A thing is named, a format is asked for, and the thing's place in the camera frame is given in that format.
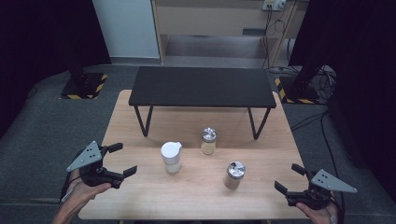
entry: metal lid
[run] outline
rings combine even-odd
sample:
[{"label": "metal lid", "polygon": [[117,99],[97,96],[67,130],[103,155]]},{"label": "metal lid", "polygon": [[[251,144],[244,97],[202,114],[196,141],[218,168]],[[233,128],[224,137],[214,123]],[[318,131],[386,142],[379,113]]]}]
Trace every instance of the metal lid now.
[{"label": "metal lid", "polygon": [[212,129],[212,128],[205,128],[202,131],[202,140],[204,140],[207,143],[212,143],[216,141],[216,130]]},{"label": "metal lid", "polygon": [[227,174],[233,179],[242,179],[245,175],[246,167],[240,161],[233,161],[228,165]]}]

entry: spice jar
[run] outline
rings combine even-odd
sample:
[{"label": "spice jar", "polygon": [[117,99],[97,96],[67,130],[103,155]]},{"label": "spice jar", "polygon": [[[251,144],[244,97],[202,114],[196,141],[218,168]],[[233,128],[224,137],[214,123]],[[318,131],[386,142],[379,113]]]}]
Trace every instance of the spice jar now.
[{"label": "spice jar", "polygon": [[224,178],[224,185],[228,189],[237,189],[239,183],[244,177],[246,167],[244,163],[240,161],[233,161],[227,167],[227,175]]},{"label": "spice jar", "polygon": [[210,155],[213,152],[215,152],[216,137],[217,137],[216,130],[214,130],[212,128],[205,128],[202,131],[201,150],[206,155]]}]

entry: wooden table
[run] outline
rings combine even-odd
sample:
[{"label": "wooden table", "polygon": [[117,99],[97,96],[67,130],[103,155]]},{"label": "wooden table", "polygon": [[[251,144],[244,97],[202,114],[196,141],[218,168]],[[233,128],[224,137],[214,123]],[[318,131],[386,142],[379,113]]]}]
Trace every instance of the wooden table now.
[{"label": "wooden table", "polygon": [[[83,219],[278,219],[306,218],[274,188],[275,180],[291,191],[302,191],[308,182],[293,172],[303,165],[278,96],[262,137],[254,140],[245,108],[156,107],[148,137],[141,134],[137,117],[128,106],[130,90],[122,91],[102,145],[122,142],[124,148],[107,154],[104,166],[113,172],[137,165],[137,173],[120,189],[97,195],[79,213]],[[265,109],[252,108],[255,118]],[[204,127],[218,132],[214,154],[202,153]],[[169,175],[161,146],[182,144],[181,169]],[[241,161],[247,172],[239,188],[223,184],[231,161]]]}]

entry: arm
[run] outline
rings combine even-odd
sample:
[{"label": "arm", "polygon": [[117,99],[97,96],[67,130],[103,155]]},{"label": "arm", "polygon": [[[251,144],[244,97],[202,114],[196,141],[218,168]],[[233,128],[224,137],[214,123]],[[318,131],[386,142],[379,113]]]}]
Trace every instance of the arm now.
[{"label": "arm", "polygon": [[313,210],[303,203],[297,203],[298,207],[314,224],[336,224],[338,223],[337,207],[330,203],[326,208]]},{"label": "arm", "polygon": [[[73,171],[70,175],[70,180],[79,176],[79,170]],[[79,211],[95,197],[110,189],[111,185],[108,183],[98,185],[96,187],[89,187],[85,185],[81,178],[77,178],[70,183],[67,192],[73,190],[69,197],[61,204],[58,212],[55,215],[53,224],[68,224],[79,213]]]}]

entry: gray floor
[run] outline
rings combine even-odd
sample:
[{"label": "gray floor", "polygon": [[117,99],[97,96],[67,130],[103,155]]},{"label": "gray floor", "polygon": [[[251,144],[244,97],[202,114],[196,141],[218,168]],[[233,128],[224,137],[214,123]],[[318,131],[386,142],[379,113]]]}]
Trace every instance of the gray floor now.
[{"label": "gray floor", "polygon": [[[172,36],[164,65],[262,68],[263,54],[259,39],[253,37]],[[60,100],[59,94],[69,78],[67,72],[46,78],[35,85],[32,96],[26,101],[22,112],[6,135],[0,139],[0,223],[50,223],[57,205],[32,203],[32,199],[50,202],[58,199],[64,182],[65,167],[88,142],[103,141],[118,94],[121,90],[132,88],[139,65],[161,66],[158,63],[137,60],[129,64],[117,63],[86,68],[89,72],[104,72],[108,75],[103,90],[95,100]],[[277,65],[287,65],[285,51]],[[290,70],[283,69],[283,72],[290,73]],[[272,68],[271,73],[266,72],[274,91],[274,78],[287,76],[279,73],[282,73],[282,69]],[[290,127],[327,110],[326,105],[283,107]],[[348,159],[347,150],[332,124],[331,116],[324,117],[323,127],[340,178],[359,190],[358,194],[345,194],[346,223],[396,223],[395,203],[369,170],[356,168]],[[293,136],[305,168],[323,168],[334,174],[320,120],[297,129]],[[76,218],[75,223],[117,221]],[[272,223],[305,224],[310,221],[272,220]]]}]

